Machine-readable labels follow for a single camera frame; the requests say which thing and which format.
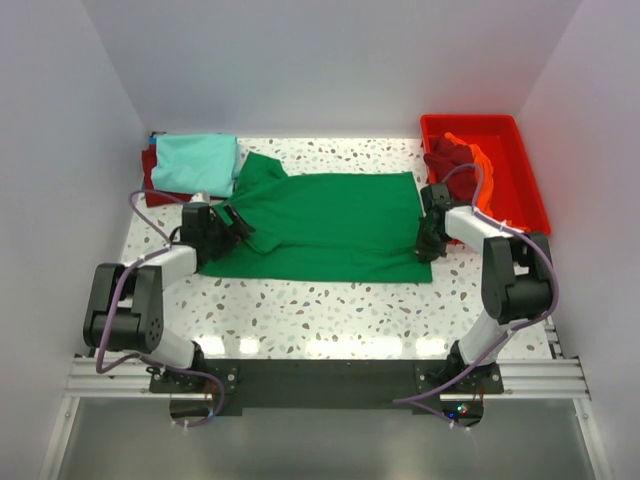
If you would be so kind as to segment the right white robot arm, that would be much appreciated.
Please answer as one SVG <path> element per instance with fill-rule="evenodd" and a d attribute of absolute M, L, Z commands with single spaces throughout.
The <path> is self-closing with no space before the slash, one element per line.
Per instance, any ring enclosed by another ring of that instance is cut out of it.
<path fill-rule="evenodd" d="M 513 334 L 552 313 L 558 301 L 557 275 L 545 234 L 525 233 L 456 201 L 443 183 L 422 188 L 420 196 L 424 216 L 415 254 L 421 263 L 445 257 L 454 240 L 481 256 L 483 310 L 451 346 L 443 368 L 429 376 L 440 391 L 450 387 L 466 393 L 480 382 L 480 368 L 496 362 Z"/>

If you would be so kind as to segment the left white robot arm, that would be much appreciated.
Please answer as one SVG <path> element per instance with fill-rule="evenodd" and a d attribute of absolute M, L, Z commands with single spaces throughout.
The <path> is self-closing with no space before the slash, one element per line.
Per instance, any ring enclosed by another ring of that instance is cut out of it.
<path fill-rule="evenodd" d="M 129 264 L 96 267 L 83 324 L 85 344 L 95 350 L 95 368 L 107 374 L 140 360 L 150 375 L 185 392 L 220 382 L 207 372 L 200 345 L 165 322 L 165 290 L 229 255 L 256 230 L 231 205 L 217 210 L 205 202 L 182 206 L 181 223 L 159 250 Z"/>

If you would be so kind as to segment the green t-shirt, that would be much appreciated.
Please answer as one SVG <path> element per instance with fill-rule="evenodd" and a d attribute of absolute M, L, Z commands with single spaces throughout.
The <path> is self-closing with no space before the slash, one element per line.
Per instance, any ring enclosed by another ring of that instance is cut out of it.
<path fill-rule="evenodd" d="M 251 152 L 228 205 L 254 233 L 200 273 L 317 282 L 430 283 L 414 252 L 421 202 L 401 173 L 289 175 Z"/>

